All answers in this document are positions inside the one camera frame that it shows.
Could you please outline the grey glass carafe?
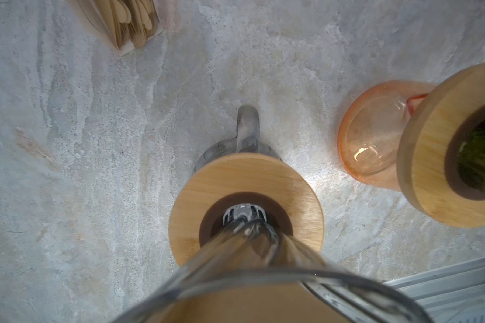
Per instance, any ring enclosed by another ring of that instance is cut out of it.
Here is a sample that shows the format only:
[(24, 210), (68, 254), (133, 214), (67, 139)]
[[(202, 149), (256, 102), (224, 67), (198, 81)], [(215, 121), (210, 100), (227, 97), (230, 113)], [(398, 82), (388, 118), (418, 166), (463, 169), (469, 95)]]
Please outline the grey glass carafe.
[(254, 106), (242, 105), (238, 108), (236, 136), (218, 141), (209, 147), (199, 158), (194, 172), (218, 158), (235, 153), (259, 153), (282, 161), (280, 155), (260, 140), (259, 112)]

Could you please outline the grey ribbed dripper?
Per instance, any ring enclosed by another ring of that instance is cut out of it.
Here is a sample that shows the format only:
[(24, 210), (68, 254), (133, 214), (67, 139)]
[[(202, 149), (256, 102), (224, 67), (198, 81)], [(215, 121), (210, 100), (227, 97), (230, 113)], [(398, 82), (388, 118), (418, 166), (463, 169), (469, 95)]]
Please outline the grey ribbed dripper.
[(415, 301), (324, 259), (252, 204), (119, 322), (429, 322)]

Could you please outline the orange glass carafe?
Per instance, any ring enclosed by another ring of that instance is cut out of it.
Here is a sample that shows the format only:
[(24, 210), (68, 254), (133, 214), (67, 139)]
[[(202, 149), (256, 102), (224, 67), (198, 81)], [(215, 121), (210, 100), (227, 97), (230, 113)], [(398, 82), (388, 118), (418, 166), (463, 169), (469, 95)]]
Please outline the orange glass carafe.
[(394, 80), (362, 93), (344, 115), (338, 154), (345, 171), (362, 184), (400, 191), (397, 152), (414, 111), (436, 85)]

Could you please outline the coffee filter pack orange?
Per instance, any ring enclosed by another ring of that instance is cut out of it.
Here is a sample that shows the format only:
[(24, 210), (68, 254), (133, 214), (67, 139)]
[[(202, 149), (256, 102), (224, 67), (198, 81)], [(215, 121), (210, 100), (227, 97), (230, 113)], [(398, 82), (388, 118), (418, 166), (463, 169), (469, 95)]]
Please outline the coffee filter pack orange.
[(75, 0), (67, 4), (90, 33), (120, 55), (144, 47), (163, 31), (155, 1)]

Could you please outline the aluminium mounting rail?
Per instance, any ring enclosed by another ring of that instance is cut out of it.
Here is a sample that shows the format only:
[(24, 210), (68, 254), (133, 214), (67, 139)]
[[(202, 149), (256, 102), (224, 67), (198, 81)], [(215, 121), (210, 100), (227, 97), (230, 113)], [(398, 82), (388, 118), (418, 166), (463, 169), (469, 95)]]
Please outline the aluminium mounting rail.
[(433, 322), (485, 323), (485, 257), (386, 282)]

